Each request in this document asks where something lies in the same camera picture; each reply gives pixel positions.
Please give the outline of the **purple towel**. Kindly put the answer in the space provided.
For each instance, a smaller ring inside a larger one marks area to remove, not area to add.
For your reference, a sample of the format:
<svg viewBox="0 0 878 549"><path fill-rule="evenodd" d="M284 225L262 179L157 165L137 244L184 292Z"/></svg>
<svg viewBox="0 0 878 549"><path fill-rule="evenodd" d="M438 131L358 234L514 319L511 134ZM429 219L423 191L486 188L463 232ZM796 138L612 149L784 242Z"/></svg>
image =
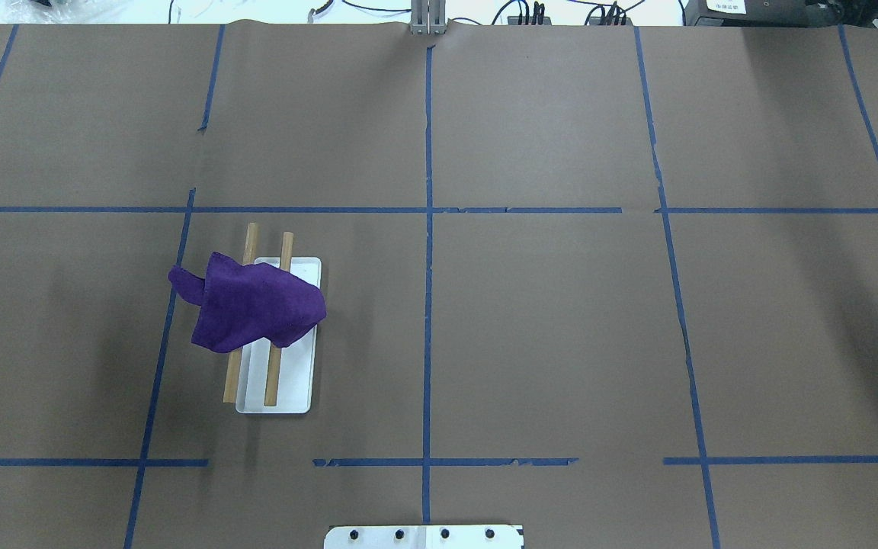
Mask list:
<svg viewBox="0 0 878 549"><path fill-rule="evenodd" d="M233 352L259 339L286 348L327 316L316 285L274 265L241 265L214 252L204 277L174 265L167 278L182 300L200 309L191 343L211 352Z"/></svg>

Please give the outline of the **white pedestal column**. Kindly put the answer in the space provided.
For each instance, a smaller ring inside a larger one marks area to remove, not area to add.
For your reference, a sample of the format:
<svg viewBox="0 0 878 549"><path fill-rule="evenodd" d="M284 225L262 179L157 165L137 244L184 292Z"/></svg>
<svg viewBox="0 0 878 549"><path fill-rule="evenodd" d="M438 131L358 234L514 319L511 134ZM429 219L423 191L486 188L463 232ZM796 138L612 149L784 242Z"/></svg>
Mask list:
<svg viewBox="0 0 878 549"><path fill-rule="evenodd" d="M352 525L328 530L324 548L524 548L521 525Z"/></svg>

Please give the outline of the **aluminium frame post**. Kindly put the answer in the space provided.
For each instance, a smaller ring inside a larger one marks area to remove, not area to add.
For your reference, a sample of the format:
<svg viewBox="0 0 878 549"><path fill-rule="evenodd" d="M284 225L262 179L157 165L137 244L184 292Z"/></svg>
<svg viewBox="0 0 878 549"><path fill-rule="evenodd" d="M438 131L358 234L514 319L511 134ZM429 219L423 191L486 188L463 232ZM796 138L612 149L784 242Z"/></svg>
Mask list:
<svg viewBox="0 0 878 549"><path fill-rule="evenodd" d="M446 34L448 18L445 0L412 0L410 2L410 32L417 36Z"/></svg>

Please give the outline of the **white wooden towel rack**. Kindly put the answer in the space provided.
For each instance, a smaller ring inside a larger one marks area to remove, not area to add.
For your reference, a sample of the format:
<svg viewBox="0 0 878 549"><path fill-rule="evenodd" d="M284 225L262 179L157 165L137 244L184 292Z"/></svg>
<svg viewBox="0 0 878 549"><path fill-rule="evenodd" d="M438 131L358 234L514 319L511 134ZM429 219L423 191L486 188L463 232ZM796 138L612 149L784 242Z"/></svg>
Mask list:
<svg viewBox="0 0 878 549"><path fill-rule="evenodd" d="M293 257L293 234L283 234L278 257L257 254L259 226L248 223L242 254L245 264L273 265L320 287L322 263L316 257ZM223 402L241 414L296 415L310 411L315 373L317 328L288 348L259 339L229 353Z"/></svg>

